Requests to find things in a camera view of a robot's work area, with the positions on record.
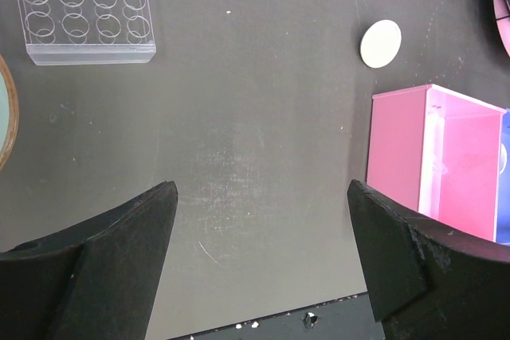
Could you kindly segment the white crucible lid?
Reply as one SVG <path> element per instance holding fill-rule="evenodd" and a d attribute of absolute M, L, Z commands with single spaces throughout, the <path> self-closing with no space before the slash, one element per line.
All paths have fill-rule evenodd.
<path fill-rule="evenodd" d="M 395 21 L 380 20 L 371 25 L 363 35 L 359 53 L 369 68 L 387 66 L 398 54 L 402 32 Z"/>

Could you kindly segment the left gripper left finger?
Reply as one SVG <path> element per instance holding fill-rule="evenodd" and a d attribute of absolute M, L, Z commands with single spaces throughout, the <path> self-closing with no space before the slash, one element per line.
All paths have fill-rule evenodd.
<path fill-rule="evenodd" d="M 4 339 L 143 339 L 178 205 L 173 182 L 1 254 Z"/>

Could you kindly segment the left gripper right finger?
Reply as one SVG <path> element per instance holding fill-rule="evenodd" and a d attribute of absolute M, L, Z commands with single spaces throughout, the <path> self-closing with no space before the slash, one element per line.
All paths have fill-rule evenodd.
<path fill-rule="evenodd" d="M 347 191 L 374 318 L 388 339 L 507 339 L 509 248 L 414 212 L 364 182 Z"/>

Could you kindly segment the clear plastic pipette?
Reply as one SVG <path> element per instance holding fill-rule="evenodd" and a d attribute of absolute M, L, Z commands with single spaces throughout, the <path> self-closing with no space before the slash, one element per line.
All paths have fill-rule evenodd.
<path fill-rule="evenodd" d="M 433 169 L 440 175 L 448 172 L 443 162 L 445 140 L 445 119 L 439 115 L 430 118 L 430 152 Z"/>

